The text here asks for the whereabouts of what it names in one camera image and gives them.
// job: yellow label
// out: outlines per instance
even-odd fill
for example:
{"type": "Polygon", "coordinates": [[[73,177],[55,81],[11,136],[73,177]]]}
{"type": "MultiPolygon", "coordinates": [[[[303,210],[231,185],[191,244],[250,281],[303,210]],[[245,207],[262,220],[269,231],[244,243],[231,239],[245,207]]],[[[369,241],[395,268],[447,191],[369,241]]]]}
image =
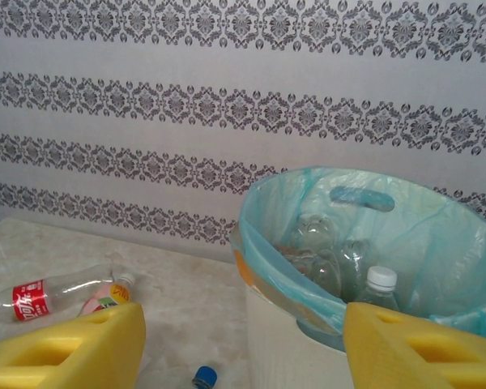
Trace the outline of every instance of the yellow label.
{"type": "Polygon", "coordinates": [[[110,296],[117,304],[124,304],[130,300],[130,291],[119,284],[113,284],[110,287],[110,296]]]}

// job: wallpaper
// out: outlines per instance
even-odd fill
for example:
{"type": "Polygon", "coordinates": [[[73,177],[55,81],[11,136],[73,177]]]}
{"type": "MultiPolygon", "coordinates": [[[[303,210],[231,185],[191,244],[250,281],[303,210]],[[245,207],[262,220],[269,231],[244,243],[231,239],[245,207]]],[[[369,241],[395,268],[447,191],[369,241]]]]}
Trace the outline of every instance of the wallpaper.
{"type": "Polygon", "coordinates": [[[0,1],[0,219],[231,261],[250,184],[306,165],[486,219],[486,2],[0,1]]]}

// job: light blue trash bag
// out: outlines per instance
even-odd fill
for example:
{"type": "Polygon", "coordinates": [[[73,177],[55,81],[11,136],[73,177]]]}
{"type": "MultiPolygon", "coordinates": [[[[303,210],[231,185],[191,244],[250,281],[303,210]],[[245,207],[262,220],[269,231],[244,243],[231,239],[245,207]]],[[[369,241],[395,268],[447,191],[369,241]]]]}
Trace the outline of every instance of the light blue trash bag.
{"type": "MultiPolygon", "coordinates": [[[[288,244],[306,214],[329,218],[339,242],[376,246],[378,262],[398,273],[401,311],[486,337],[486,222],[470,209],[412,182],[358,170],[299,169],[254,183],[239,218],[247,265],[341,334],[343,301],[274,248],[288,244]]],[[[297,319],[322,329],[307,316],[297,319]]]]}

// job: water bottle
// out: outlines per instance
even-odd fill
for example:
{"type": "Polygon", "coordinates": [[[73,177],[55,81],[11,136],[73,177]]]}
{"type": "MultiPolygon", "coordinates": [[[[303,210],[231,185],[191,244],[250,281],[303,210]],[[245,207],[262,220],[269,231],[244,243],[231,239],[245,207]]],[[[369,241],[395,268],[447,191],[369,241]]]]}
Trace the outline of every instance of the water bottle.
{"type": "Polygon", "coordinates": [[[23,322],[64,310],[94,294],[101,283],[113,282],[115,265],[96,265],[0,292],[0,323],[23,322]]]}
{"type": "Polygon", "coordinates": [[[367,286],[355,302],[367,302],[388,310],[399,311],[394,299],[398,276],[388,267],[371,266],[367,272],[367,286]]]}
{"type": "Polygon", "coordinates": [[[191,382],[192,389],[212,389],[218,380],[218,374],[209,366],[198,369],[191,382]]]}

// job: trash bag handle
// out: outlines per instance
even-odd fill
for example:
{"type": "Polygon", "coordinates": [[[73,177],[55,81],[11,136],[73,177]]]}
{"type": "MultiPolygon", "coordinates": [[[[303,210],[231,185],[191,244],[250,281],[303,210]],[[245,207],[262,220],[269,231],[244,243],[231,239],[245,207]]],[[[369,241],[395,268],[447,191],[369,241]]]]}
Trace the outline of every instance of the trash bag handle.
{"type": "Polygon", "coordinates": [[[352,186],[336,186],[330,191],[330,200],[334,203],[353,204],[380,212],[390,212],[396,205],[394,199],[386,193],[352,186]]]}

